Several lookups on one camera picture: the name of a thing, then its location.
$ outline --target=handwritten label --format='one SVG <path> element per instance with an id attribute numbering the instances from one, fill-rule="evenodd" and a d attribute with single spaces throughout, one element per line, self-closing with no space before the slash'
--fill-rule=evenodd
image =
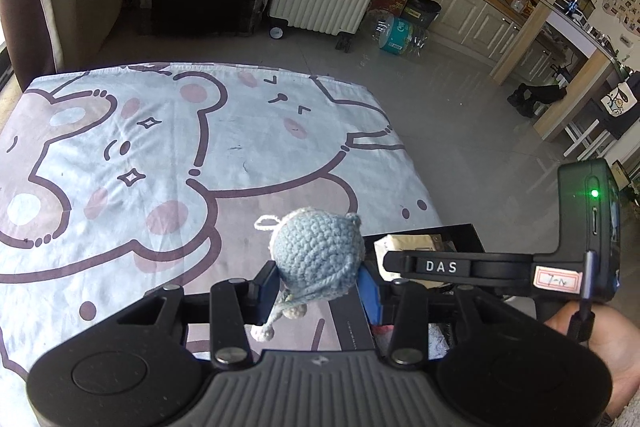
<path id="1" fill-rule="evenodd" d="M 582 272 L 560 268 L 536 266 L 536 273 L 533 277 L 533 286 L 536 288 L 556 292 L 580 293 L 581 284 Z"/>

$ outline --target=black shoe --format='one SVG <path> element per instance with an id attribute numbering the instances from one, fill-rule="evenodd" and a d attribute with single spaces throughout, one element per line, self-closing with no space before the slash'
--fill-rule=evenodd
<path id="1" fill-rule="evenodd" d="M 522 105 L 516 107 L 516 111 L 523 115 L 525 118 L 533 118 L 536 114 L 533 108 L 536 106 L 536 102 L 532 98 L 529 98 Z"/>
<path id="2" fill-rule="evenodd" d="M 520 93 L 514 92 L 507 97 L 507 102 L 509 102 L 513 107 L 518 107 L 524 103 L 524 96 Z"/>
<path id="3" fill-rule="evenodd" d="M 509 102 L 511 105 L 513 105 L 513 107 L 518 107 L 519 105 L 522 105 L 523 103 L 525 103 L 524 93 L 525 93 L 526 90 L 527 90 L 527 85 L 526 84 L 520 84 L 518 86 L 518 89 L 513 91 L 507 97 L 507 102 Z"/>

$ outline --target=black camera device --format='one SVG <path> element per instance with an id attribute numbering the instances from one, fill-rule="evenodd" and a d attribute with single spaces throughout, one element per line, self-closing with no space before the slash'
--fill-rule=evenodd
<path id="1" fill-rule="evenodd" d="M 612 384 L 578 341 L 590 336 L 591 302 L 618 285 L 618 191 L 603 160 L 561 166 L 558 185 L 553 254 L 390 252 L 385 268 L 402 274 L 391 283 L 363 263 L 367 317 L 395 325 L 387 357 L 266 350 L 254 362 L 245 325 L 264 323 L 280 287 L 269 261 L 208 294 L 167 285 L 55 347 L 30 371 L 31 405 L 46 427 L 594 427 Z M 438 273 L 440 263 L 455 270 Z M 579 299 L 580 311 L 565 337 L 502 295 L 532 296 L 547 313 Z M 184 347 L 194 323 L 210 324 L 210 361 Z M 456 330 L 439 360 L 429 360 L 430 323 Z"/>

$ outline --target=blue object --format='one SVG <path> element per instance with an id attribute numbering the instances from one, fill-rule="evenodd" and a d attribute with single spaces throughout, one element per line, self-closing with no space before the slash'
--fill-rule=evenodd
<path id="1" fill-rule="evenodd" d="M 411 42 L 413 25 L 393 15 L 386 17 L 385 24 L 386 30 L 380 34 L 378 40 L 380 49 L 394 55 L 401 55 Z"/>
<path id="2" fill-rule="evenodd" d="M 378 285 L 364 266 L 358 270 L 358 294 L 360 302 L 367 314 L 367 320 L 372 326 L 382 325 L 382 305 Z"/>
<path id="3" fill-rule="evenodd" d="M 276 221 L 277 225 L 261 225 L 266 219 Z M 262 216 L 255 228 L 273 230 L 269 250 L 285 288 L 265 324 L 252 328 L 254 339 L 270 340 L 273 323 L 283 314 L 289 318 L 302 317 L 307 303 L 338 298 L 355 285 L 365 253 L 357 214 L 339 216 L 300 208 L 282 220 Z"/>
<path id="4" fill-rule="evenodd" d="M 578 0 L 572 0 L 566 8 L 566 14 L 571 17 L 578 7 Z"/>

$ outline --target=bed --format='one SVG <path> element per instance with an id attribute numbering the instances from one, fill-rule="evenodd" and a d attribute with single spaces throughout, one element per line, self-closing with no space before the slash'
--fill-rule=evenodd
<path id="1" fill-rule="evenodd" d="M 24 383 L 48 349 L 165 283 L 252 279 L 256 219 L 302 206 L 357 212 L 364 235 L 440 225 L 362 86 L 202 63 L 36 79 L 0 134 L 0 426 L 37 425 Z M 254 356 L 340 349 L 328 303 L 275 331 Z"/>

